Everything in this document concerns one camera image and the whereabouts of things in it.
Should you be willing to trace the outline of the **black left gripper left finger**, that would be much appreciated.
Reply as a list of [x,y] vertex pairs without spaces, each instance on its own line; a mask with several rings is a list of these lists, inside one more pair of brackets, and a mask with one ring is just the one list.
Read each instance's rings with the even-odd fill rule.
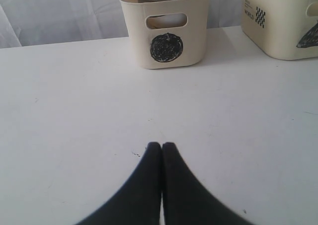
[[147,145],[141,161],[122,187],[79,225],[158,225],[161,205],[162,150]]

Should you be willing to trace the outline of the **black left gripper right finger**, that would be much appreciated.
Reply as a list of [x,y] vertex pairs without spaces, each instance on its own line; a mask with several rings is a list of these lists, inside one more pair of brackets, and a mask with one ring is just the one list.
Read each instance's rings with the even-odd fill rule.
[[167,225],[249,225],[194,176],[176,145],[162,145],[163,210]]

